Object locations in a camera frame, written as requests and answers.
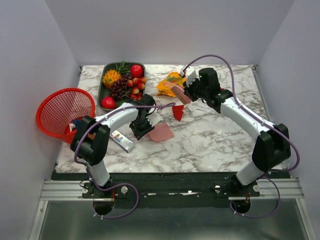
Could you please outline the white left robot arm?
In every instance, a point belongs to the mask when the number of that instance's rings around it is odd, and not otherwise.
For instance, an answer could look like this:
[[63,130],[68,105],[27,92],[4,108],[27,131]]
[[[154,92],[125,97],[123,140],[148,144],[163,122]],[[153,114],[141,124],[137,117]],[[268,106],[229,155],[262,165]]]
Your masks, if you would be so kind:
[[101,117],[84,116],[70,144],[74,161],[86,167],[93,180],[93,191],[101,198],[111,191],[111,176],[104,164],[110,136],[120,127],[129,124],[134,137],[140,140],[155,125],[148,119],[150,108],[155,105],[152,96],[144,94],[141,100],[128,99],[120,107]]

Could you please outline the pink hand brush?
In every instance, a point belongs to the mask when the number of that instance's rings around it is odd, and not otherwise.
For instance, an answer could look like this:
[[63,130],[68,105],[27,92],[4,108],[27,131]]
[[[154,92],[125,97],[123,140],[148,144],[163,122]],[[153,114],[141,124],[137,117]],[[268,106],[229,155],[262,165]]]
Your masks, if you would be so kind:
[[184,105],[190,104],[192,102],[192,100],[187,95],[185,95],[184,89],[179,85],[174,84],[170,90]]

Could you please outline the silver toothpaste box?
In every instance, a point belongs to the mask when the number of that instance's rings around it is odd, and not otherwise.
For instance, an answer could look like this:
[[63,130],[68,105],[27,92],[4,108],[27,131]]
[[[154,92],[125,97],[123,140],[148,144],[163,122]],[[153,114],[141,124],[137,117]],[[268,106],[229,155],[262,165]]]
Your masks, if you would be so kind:
[[112,132],[109,138],[126,153],[134,148],[134,143],[117,130]]

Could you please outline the pink plastic dustpan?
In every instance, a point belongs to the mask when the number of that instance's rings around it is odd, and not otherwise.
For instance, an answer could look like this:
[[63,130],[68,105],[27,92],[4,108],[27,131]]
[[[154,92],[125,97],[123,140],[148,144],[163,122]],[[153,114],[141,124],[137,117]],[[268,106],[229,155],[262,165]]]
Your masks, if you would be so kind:
[[153,142],[161,142],[175,136],[166,122],[157,124],[147,135]]

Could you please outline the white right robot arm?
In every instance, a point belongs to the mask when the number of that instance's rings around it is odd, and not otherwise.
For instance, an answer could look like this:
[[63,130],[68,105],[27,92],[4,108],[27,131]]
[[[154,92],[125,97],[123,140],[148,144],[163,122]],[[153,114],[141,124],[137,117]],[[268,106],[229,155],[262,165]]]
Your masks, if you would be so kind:
[[193,102],[203,100],[217,113],[234,121],[255,142],[251,161],[230,183],[234,195],[243,195],[249,184],[291,156],[288,128],[265,120],[243,105],[230,90],[221,89],[218,74],[212,67],[196,71],[189,66],[180,73],[186,78],[185,95]]

